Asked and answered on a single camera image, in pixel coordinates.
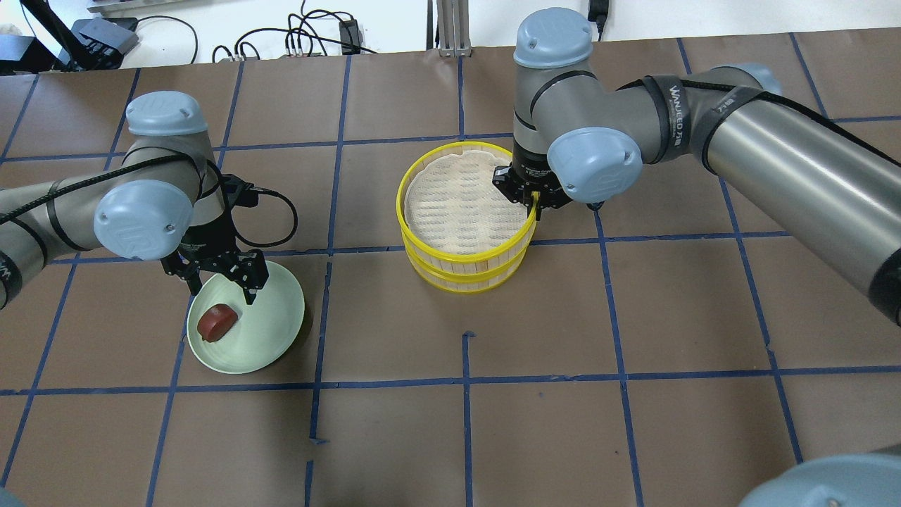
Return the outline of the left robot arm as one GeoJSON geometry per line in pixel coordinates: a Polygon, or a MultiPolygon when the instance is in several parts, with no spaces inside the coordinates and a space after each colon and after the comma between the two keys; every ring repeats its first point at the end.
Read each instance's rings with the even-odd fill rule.
{"type": "Polygon", "coordinates": [[[2,305],[52,260],[104,248],[161,261],[199,294],[200,272],[222,274],[254,302],[268,279],[261,250],[239,250],[232,219],[239,180],[215,164],[197,100],[155,91],[126,108],[133,145],[118,170],[1,192],[2,305]]]}

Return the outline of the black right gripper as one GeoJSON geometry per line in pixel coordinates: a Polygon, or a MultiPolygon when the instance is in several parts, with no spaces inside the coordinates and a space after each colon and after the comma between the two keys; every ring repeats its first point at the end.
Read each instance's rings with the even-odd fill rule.
{"type": "Polygon", "coordinates": [[[572,202],[562,187],[551,187],[549,182],[528,182],[515,172],[512,164],[496,166],[491,183],[509,202],[525,206],[531,220],[541,220],[544,209],[558,209],[572,202]]]}

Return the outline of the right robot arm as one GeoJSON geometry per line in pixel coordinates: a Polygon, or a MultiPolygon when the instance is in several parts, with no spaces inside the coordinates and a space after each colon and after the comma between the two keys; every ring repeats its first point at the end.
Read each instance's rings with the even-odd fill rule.
{"type": "Polygon", "coordinates": [[[693,155],[899,322],[899,163],[782,96],[766,66],[645,76],[606,91],[591,25],[553,7],[519,26],[514,154],[493,185],[528,211],[602,204],[644,166],[693,155]]]}

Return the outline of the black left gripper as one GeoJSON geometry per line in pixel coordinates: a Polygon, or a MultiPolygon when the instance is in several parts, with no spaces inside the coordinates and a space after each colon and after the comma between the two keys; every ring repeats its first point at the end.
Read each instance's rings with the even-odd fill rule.
{"type": "Polygon", "coordinates": [[[239,250],[232,219],[232,207],[250,188],[239,177],[220,177],[194,203],[194,218],[177,250],[160,260],[164,272],[183,279],[192,296],[202,289],[200,272],[222,274],[239,285],[248,306],[264,288],[268,280],[264,255],[258,249],[239,250]]]}

